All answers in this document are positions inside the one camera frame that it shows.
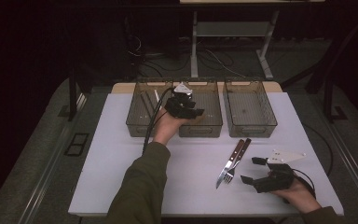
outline transparent gray bin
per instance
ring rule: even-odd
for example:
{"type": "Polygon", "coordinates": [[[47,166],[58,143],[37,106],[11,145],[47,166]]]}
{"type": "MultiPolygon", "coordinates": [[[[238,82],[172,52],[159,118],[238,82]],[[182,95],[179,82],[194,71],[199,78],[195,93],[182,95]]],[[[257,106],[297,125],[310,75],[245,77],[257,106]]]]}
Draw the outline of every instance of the transparent gray bin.
{"type": "Polygon", "coordinates": [[[181,137],[219,137],[223,119],[217,81],[212,77],[188,77],[181,81],[193,91],[195,108],[204,109],[198,123],[184,124],[179,128],[181,137]]]}
{"type": "MultiPolygon", "coordinates": [[[[159,98],[163,92],[172,87],[172,84],[171,78],[163,77],[139,78],[137,80],[126,120],[131,137],[146,136],[150,119],[158,103],[155,90],[159,98]]],[[[171,92],[169,91],[164,96],[162,106],[165,105],[165,102],[167,102],[170,97],[171,92]]]]}
{"type": "Polygon", "coordinates": [[[226,77],[224,100],[231,137],[271,136],[278,125],[263,82],[226,77]]]}

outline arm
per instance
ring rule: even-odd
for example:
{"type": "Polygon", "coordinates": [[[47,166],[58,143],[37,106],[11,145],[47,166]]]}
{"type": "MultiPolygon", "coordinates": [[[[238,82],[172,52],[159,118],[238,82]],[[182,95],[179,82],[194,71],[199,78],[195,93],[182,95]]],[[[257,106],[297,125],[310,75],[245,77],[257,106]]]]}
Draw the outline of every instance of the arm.
{"type": "Polygon", "coordinates": [[[271,193],[283,197],[300,213],[307,224],[339,224],[346,223],[337,216],[333,207],[322,208],[307,188],[295,179],[289,189],[275,190],[271,193]]]}
{"type": "Polygon", "coordinates": [[[170,114],[158,114],[156,133],[145,153],[124,175],[121,188],[109,208],[107,223],[160,223],[166,169],[170,151],[165,147],[177,129],[187,119],[175,119],[170,114]]]}

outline floor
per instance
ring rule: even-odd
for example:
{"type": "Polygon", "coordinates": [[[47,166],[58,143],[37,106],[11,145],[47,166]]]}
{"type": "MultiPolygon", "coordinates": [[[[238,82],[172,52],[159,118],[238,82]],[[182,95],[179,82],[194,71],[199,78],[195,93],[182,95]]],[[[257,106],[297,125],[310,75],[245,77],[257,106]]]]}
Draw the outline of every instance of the floor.
{"type": "MultiPolygon", "coordinates": [[[[190,76],[188,39],[181,41],[183,47],[179,60],[166,58],[158,49],[148,49],[147,60],[139,65],[138,75],[190,76]]],[[[198,44],[199,76],[218,79],[226,76],[262,77],[263,71],[255,57],[255,50],[260,48],[261,43],[260,40],[247,38],[201,39],[198,44]]],[[[329,44],[328,40],[322,39],[273,41],[267,55],[273,80],[281,83],[312,66],[323,57],[329,44]]],[[[289,93],[310,142],[325,171],[329,173],[346,219],[350,223],[358,223],[358,111],[345,94],[335,88],[333,105],[341,107],[348,119],[329,123],[321,113],[323,92],[307,94],[304,90],[307,81],[307,77],[303,78],[284,91],[289,93]]],[[[92,93],[80,94],[78,113],[69,122],[66,117],[68,86],[66,80],[52,96],[45,115],[0,190],[0,223],[103,223],[102,217],[77,217],[67,211],[104,100],[111,88],[95,87],[92,93]],[[65,155],[70,142],[77,141],[78,136],[87,136],[87,139],[83,139],[83,152],[77,157],[65,155]]],[[[275,217],[273,220],[284,224],[303,223],[299,217],[285,220],[275,217]]],[[[195,221],[249,223],[243,218],[186,220],[187,223],[195,221]]]]}

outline sleeve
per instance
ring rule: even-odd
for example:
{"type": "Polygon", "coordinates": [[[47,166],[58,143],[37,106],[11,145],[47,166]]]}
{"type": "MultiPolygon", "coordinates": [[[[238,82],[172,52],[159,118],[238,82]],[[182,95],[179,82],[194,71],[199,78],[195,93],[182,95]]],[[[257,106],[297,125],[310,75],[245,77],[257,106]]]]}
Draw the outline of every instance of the sleeve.
{"type": "Polygon", "coordinates": [[[126,171],[121,188],[110,205],[106,223],[160,223],[170,156],[170,151],[162,144],[149,143],[144,155],[126,171]]]}
{"type": "Polygon", "coordinates": [[[344,218],[339,217],[333,207],[328,206],[301,215],[306,224],[344,224],[344,218]]]}

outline brown handle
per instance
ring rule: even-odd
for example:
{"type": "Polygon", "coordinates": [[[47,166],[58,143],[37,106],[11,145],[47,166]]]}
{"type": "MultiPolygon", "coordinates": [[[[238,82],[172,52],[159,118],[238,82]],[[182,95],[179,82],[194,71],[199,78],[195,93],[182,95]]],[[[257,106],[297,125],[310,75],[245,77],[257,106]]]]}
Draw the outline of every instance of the brown handle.
{"type": "Polygon", "coordinates": [[[232,152],[231,156],[229,157],[229,161],[234,161],[234,159],[237,157],[238,153],[240,152],[241,148],[243,147],[243,144],[245,144],[245,141],[241,139],[238,142],[237,146],[235,147],[234,151],[232,152]]]}
{"type": "Polygon", "coordinates": [[[238,157],[235,160],[235,162],[240,161],[242,159],[243,154],[245,153],[246,149],[248,149],[248,146],[251,144],[251,142],[252,142],[252,140],[250,138],[246,139],[245,143],[242,145],[241,151],[238,154],[238,157]]]}

